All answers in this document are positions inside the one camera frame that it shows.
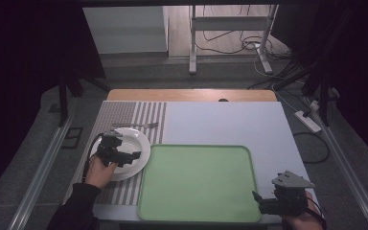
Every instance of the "green cutting board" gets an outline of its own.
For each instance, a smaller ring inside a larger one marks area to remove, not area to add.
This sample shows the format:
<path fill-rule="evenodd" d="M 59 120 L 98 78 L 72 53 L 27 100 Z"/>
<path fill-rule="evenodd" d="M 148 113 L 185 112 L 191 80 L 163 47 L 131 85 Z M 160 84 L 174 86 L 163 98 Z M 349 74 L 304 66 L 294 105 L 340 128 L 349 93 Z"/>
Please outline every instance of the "green cutting board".
<path fill-rule="evenodd" d="M 256 181 L 242 146 L 153 145 L 138 214 L 144 220 L 256 222 Z"/>

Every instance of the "table leg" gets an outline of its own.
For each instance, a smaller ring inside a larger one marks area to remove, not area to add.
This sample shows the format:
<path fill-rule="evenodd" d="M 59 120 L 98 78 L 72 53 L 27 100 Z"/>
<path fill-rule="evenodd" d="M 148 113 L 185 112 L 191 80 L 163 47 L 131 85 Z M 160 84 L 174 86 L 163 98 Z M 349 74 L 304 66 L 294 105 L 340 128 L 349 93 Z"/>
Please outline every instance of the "table leg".
<path fill-rule="evenodd" d="M 274 14 L 276 13 L 277 5 L 272 5 L 270 12 L 268 13 L 267 22 L 265 23 L 265 28 L 262 36 L 262 41 L 260 44 L 256 44 L 256 51 L 258 52 L 259 59 L 264 68 L 264 72 L 268 75 L 273 74 L 270 63 L 267 61 L 265 44 L 267 42 L 268 35 L 270 34 L 271 25 L 273 25 Z"/>
<path fill-rule="evenodd" d="M 191 17 L 191 49 L 190 49 L 190 74 L 196 73 L 196 6 L 193 5 Z"/>

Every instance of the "white wall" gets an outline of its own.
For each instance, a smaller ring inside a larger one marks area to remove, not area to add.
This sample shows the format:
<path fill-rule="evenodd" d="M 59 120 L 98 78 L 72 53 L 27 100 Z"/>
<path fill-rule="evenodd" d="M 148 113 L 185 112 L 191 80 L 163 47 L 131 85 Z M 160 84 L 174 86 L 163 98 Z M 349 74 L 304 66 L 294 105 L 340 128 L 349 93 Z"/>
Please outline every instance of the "white wall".
<path fill-rule="evenodd" d="M 100 54 L 167 51 L 167 15 L 163 15 L 163 7 L 84 8 L 83 11 Z"/>

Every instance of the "striped placemat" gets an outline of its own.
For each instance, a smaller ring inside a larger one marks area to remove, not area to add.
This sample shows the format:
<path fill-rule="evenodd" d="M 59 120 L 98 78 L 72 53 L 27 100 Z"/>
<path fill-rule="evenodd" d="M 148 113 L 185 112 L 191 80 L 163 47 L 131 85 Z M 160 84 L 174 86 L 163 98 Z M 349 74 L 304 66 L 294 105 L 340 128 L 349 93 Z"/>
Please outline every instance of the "striped placemat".
<path fill-rule="evenodd" d="M 159 126 L 156 128 L 138 126 L 133 126 L 133 128 L 142 131 L 148 137 L 151 145 L 161 144 L 165 113 L 166 103 L 103 102 L 88 143 L 91 143 L 97 134 L 112 128 L 113 123 L 144 124 L 158 122 Z M 141 181 L 142 171 L 126 180 L 111 181 L 98 195 L 95 203 L 137 205 Z"/>

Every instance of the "metal frame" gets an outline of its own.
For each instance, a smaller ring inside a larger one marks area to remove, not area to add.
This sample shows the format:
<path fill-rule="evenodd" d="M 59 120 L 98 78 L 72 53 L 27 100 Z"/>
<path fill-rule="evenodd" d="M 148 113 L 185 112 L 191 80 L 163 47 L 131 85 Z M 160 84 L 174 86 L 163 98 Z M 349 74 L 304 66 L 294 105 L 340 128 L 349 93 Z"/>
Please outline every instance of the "metal frame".
<path fill-rule="evenodd" d="M 357 204 L 359 205 L 360 209 L 363 212 L 363 215 L 368 221 L 368 193 L 366 189 L 360 182 L 354 169 L 352 169 L 349 160 L 346 158 L 345 153 L 337 143 L 336 138 L 334 137 L 334 134 L 331 131 L 331 129 L 328 126 L 325 126 L 320 116 L 316 112 L 312 114 L 315 122 L 321 126 L 324 135 L 327 137 L 328 143 L 330 144 L 330 148 L 333 151 L 334 156 L 333 159 L 335 160 L 343 176 L 345 177 L 345 180 L 348 183 L 348 186 L 350 187 Z"/>
<path fill-rule="evenodd" d="M 46 149 L 46 152 L 43 155 L 43 159 L 41 160 L 40 165 L 35 172 L 34 178 L 32 179 L 32 182 L 29 185 L 26 194 L 23 196 L 23 199 L 20 202 L 19 207 L 17 208 L 17 211 L 13 216 L 13 219 L 11 220 L 11 224 L 8 229 L 25 228 L 29 216 L 33 208 L 35 207 L 35 203 L 49 174 L 49 171 L 52 168 L 52 165 L 56 159 L 62 140 L 67 133 L 68 127 L 73 121 L 78 103 L 79 99 L 72 98 L 69 105 L 69 116 L 64 121 L 63 126 L 57 128 L 56 133 L 53 136 L 49 147 Z"/>
<path fill-rule="evenodd" d="M 265 44 L 273 25 L 277 5 L 270 7 L 267 17 L 261 16 L 224 16 L 224 17 L 196 17 L 196 6 L 192 6 L 191 18 L 191 48 L 190 48 L 190 74 L 196 73 L 196 32 L 197 31 L 264 31 L 261 44 L 255 44 L 259 59 L 268 75 L 273 74 L 270 63 L 267 61 Z"/>

